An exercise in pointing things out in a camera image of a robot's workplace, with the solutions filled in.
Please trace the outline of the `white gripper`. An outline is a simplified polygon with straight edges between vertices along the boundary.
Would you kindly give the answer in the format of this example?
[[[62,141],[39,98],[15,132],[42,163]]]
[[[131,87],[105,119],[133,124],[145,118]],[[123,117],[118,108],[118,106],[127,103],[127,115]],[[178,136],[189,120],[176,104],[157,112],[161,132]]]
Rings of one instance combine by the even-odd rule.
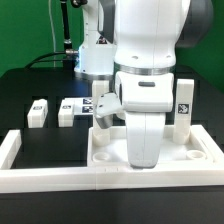
[[[102,129],[112,126],[111,115],[125,113],[127,153],[131,166],[153,168],[159,158],[165,114],[173,107],[172,73],[132,75],[118,72],[115,91],[101,94],[94,116]]]

